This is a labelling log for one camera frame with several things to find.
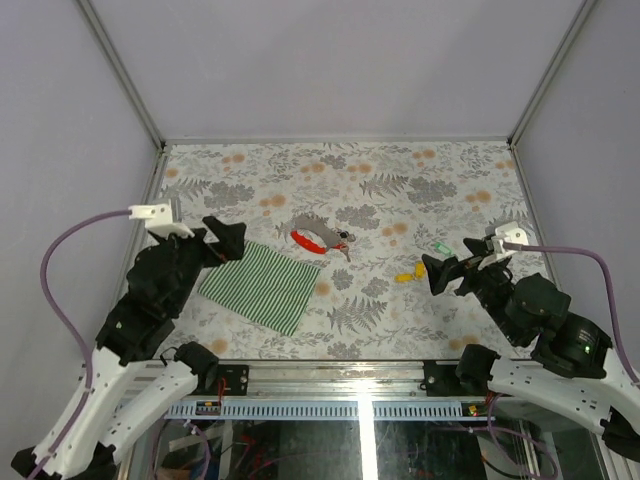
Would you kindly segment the red keyring fob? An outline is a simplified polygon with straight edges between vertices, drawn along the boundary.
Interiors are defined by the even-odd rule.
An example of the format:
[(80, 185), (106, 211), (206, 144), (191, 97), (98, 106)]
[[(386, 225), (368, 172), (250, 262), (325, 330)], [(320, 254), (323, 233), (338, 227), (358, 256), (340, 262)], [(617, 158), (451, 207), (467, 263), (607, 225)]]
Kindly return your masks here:
[(340, 242), (338, 230), (330, 228), (327, 222), (313, 215), (298, 215), (292, 219), (291, 239), (304, 250), (325, 255), (332, 246)]

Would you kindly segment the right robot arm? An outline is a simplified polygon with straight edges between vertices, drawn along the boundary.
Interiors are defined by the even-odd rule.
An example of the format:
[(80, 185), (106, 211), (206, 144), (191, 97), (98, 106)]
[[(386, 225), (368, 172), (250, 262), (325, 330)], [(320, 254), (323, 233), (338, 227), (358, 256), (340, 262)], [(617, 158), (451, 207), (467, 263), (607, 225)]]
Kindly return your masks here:
[(559, 414), (598, 435), (605, 446), (632, 461), (639, 459), (639, 376), (621, 339), (611, 275), (597, 254), (569, 247), (600, 266), (612, 322), (607, 334), (570, 310), (571, 298), (540, 274), (513, 279), (508, 268), (519, 252), (549, 253), (513, 228), (483, 239), (467, 238), (470, 257), (422, 257), (430, 291), (443, 293), (453, 281), (458, 296), (473, 295), (513, 347), (528, 347), (543, 375), (485, 346), (470, 344), (455, 368), (458, 387), (467, 394), (506, 394)]

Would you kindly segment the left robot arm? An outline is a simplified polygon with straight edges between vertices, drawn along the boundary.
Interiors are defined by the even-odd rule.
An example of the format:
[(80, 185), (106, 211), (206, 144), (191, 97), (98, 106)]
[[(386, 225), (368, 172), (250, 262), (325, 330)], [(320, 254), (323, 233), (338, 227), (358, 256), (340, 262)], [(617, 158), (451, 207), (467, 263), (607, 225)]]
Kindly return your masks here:
[(12, 468), (24, 479), (111, 479), (137, 440), (177, 401), (222, 395), (219, 359), (191, 341), (134, 399), (124, 394), (175, 328), (204, 269), (243, 258), (246, 225), (214, 216), (191, 230), (171, 221), (146, 228), (155, 245), (126, 275), (126, 293), (109, 312), (93, 348), (82, 349), (85, 374), (58, 421), (36, 446), (18, 451)]

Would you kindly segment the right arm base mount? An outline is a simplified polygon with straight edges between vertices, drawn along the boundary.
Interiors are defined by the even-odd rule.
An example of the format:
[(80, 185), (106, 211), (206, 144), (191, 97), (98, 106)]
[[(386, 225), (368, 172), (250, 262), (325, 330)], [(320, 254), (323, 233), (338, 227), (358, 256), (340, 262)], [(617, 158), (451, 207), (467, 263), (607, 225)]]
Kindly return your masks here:
[(472, 392), (461, 383), (456, 375), (457, 366), (457, 361), (423, 360), (423, 379), (419, 384), (419, 389), (427, 397), (471, 396)]

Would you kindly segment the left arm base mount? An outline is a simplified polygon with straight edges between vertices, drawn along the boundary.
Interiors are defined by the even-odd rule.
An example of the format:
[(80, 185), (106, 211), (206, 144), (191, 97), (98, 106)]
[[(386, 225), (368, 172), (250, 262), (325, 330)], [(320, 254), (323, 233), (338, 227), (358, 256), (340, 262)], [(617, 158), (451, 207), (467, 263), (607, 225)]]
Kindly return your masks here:
[(250, 367), (243, 364), (220, 365), (216, 382), (218, 395), (226, 397), (244, 397), (248, 393)]

